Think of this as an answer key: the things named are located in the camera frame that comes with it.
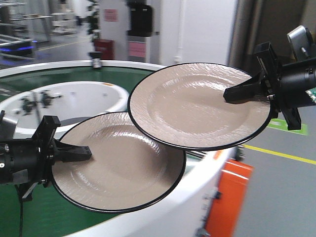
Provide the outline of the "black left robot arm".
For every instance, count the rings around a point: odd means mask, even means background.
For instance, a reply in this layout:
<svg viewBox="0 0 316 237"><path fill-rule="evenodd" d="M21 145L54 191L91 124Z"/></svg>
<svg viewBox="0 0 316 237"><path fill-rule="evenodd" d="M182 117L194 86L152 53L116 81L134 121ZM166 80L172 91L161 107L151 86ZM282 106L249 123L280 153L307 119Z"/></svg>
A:
<svg viewBox="0 0 316 237"><path fill-rule="evenodd" d="M92 157L88 146L62 143L54 138L61 126L57 116L43 116L31 138L0 141L0 183L15 185L21 202L33 199L38 184L52 181L52 166L57 162L86 161Z"/></svg>

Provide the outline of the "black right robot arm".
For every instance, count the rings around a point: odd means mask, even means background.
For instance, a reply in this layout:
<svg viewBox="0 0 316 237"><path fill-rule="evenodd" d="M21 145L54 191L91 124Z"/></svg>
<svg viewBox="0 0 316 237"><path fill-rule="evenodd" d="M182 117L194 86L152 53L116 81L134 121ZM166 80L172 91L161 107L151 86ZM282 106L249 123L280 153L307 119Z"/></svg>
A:
<svg viewBox="0 0 316 237"><path fill-rule="evenodd" d="M298 26L287 34L295 62L282 64L270 42L255 47L254 55L261 72L251 79L227 88L223 94L228 103L243 103L266 97L274 117L282 113L288 130L300 130L298 109L314 106L316 96L316 44L309 29Z"/></svg>

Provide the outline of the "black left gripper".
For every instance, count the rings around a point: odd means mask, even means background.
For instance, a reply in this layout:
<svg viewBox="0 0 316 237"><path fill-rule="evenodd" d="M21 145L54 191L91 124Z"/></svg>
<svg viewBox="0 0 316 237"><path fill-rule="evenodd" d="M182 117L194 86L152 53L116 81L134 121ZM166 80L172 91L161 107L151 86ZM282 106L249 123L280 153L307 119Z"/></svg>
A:
<svg viewBox="0 0 316 237"><path fill-rule="evenodd" d="M30 143L23 143L20 158L23 180L18 185L20 200L32 200L32 192L38 184L42 184L45 188L51 185L53 156L55 160L62 162L86 161L92 157L88 146L54 141L54 134L60 125L57 116L43 116L33 136L29 139Z"/></svg>

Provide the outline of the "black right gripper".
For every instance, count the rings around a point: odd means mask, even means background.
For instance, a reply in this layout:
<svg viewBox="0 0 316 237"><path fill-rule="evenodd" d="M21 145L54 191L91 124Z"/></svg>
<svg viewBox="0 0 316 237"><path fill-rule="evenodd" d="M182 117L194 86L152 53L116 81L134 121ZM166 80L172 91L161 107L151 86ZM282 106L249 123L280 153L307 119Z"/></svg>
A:
<svg viewBox="0 0 316 237"><path fill-rule="evenodd" d="M277 54L270 42L255 46L254 55L261 66L261 73L247 81L227 88L223 97L227 103L241 104L249 101L259 101L266 95L273 109L272 117L282 113L288 130L300 130L301 118L297 108L288 107L281 87L281 68Z"/></svg>

